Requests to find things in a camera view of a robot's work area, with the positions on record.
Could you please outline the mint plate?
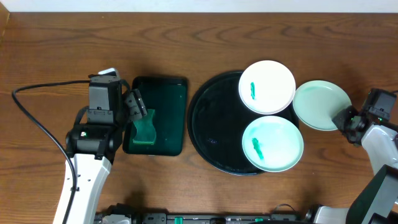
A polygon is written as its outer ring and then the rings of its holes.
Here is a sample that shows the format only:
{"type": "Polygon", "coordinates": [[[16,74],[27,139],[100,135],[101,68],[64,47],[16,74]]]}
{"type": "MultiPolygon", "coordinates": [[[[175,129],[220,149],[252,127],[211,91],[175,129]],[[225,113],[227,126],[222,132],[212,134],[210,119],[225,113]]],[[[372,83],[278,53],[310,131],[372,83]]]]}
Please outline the mint plate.
{"type": "Polygon", "coordinates": [[[298,127],[279,116],[263,116],[243,132],[242,149],[247,160],[266,172],[283,172],[301,159],[304,142],[298,127]]]}
{"type": "Polygon", "coordinates": [[[332,119],[351,106],[347,93],[332,82],[313,80],[299,86],[293,99],[298,118],[307,126],[319,131],[335,131],[332,119]]]}

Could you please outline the green sponge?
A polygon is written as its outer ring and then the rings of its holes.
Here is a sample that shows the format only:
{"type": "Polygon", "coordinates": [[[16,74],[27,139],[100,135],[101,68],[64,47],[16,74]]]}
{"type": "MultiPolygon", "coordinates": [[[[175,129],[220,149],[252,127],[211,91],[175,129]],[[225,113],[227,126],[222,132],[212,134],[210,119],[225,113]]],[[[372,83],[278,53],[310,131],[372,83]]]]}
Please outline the green sponge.
{"type": "Polygon", "coordinates": [[[133,122],[136,128],[136,135],[132,139],[134,144],[153,145],[157,137],[157,133],[153,124],[155,110],[148,109],[147,114],[139,120],[133,122]]]}

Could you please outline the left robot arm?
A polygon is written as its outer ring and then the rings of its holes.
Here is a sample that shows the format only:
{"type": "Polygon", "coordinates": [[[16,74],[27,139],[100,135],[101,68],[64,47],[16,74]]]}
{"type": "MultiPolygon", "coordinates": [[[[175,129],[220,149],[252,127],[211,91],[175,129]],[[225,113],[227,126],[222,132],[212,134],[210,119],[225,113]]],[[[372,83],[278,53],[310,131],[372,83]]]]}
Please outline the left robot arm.
{"type": "Polygon", "coordinates": [[[116,150],[123,141],[123,129],[127,122],[146,116],[146,107],[137,89],[128,92],[124,99],[124,114],[128,119],[119,126],[105,123],[81,123],[87,120],[113,115],[113,110],[82,108],[73,128],[67,134],[67,160],[65,179],[58,202],[54,223],[93,223],[98,201],[107,176],[111,171],[116,150]]]}

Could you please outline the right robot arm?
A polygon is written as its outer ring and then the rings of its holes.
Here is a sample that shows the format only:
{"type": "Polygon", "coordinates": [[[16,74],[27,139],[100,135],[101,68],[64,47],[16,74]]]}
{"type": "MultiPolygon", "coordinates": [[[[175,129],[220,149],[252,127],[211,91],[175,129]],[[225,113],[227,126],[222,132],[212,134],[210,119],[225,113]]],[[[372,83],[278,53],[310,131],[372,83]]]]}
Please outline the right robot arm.
{"type": "Polygon", "coordinates": [[[368,154],[374,177],[349,208],[320,206],[312,223],[397,223],[397,125],[353,106],[333,123],[347,140],[368,154]]]}

